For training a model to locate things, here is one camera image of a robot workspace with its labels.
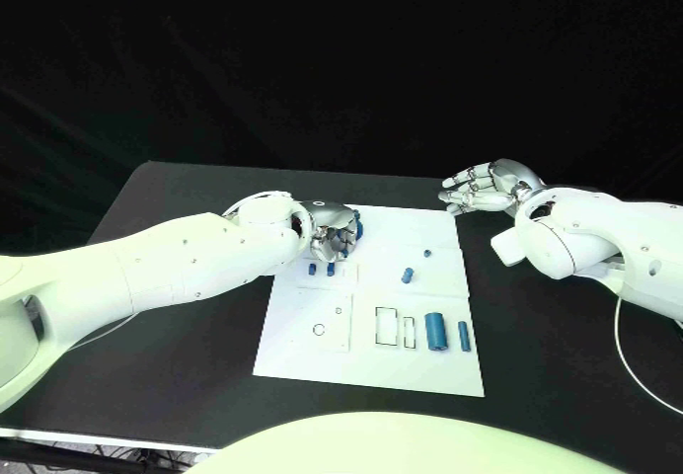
white paper sheet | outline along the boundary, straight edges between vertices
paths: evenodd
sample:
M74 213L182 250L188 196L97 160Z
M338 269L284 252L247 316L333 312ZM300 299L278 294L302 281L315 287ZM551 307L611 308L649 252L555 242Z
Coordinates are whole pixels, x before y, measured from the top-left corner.
M356 251L336 264L335 276L310 254L277 275L254 374L483 397L454 218L446 211L349 205L361 210L365 227ZM309 263L317 264L315 276ZM401 282L407 267L410 284ZM378 308L397 311L395 346L378 344ZM444 315L443 352L427 346L430 312ZM459 321L470 328L467 353ZM384 336L394 327L382 328Z

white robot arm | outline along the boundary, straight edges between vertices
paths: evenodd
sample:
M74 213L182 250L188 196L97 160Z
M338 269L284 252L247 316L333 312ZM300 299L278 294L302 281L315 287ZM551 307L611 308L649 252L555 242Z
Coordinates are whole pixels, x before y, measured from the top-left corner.
M513 160L479 165L444 181L440 193L459 215L505 210L515 226L492 239L506 265L529 258L561 279L600 281L626 301L683 321L683 209L623 202L572 188L547 187Z
M346 258L358 225L342 204L297 202L271 192L240 201L224 216L183 217L54 254L0 256L0 412L95 329L274 275L306 248L326 262ZM42 335L28 313L29 298Z

blue cylinder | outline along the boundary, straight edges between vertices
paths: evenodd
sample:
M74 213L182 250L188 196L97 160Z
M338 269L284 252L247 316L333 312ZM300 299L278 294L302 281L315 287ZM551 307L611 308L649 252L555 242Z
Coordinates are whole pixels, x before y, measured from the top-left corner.
M404 283L410 283L410 279L412 278L412 268L407 268L405 272L402 273L401 281Z
M428 313L424 315L424 325L427 327L427 343L431 351L446 351L449 341L446 339L444 315Z
M460 331L460 349L467 353L470 349L470 334L467 332L467 323L464 321L459 322L459 331Z

white cable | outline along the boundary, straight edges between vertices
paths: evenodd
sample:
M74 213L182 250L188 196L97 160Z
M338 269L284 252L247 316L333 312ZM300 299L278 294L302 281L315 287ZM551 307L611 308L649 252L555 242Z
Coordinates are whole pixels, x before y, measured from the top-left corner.
M617 352L620 353L620 359L623 360L623 364L626 367L626 370L629 371L630 376L633 377L633 380L636 383L640 385L640 388L647 392L647 395L669 409L672 409L679 415L683 415L683 410L679 410L673 405L666 403L650 391L650 389L644 386L643 382L639 380L636 377L636 374L633 373L633 370L630 369L627 359L624 358L624 353L623 353L623 345L620 343L620 310L623 309L623 299L620 298L617 302L617 311L616 311L616 342L617 342Z
M228 210L222 213L222 215L228 215L248 200L254 198L263 198L266 196L286 196L287 198L291 198L291 194L284 192L284 191L263 191L260 193L255 193L251 196L247 196L244 199L238 200L229 207Z
M77 344L68 351L72 351L74 349L83 348L87 344L90 344L93 341L97 341L100 338L104 338L110 333L113 333L140 313L132 314L121 323L119 323L108 331L106 331L100 336L95 336L93 339L88 339L84 341L81 344Z

black backdrop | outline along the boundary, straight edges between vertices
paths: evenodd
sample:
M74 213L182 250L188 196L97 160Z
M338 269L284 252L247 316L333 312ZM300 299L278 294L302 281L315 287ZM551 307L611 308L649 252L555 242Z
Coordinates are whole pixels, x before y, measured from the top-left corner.
M147 160L446 177L509 157L679 200L678 3L6 16L0 252L81 245Z

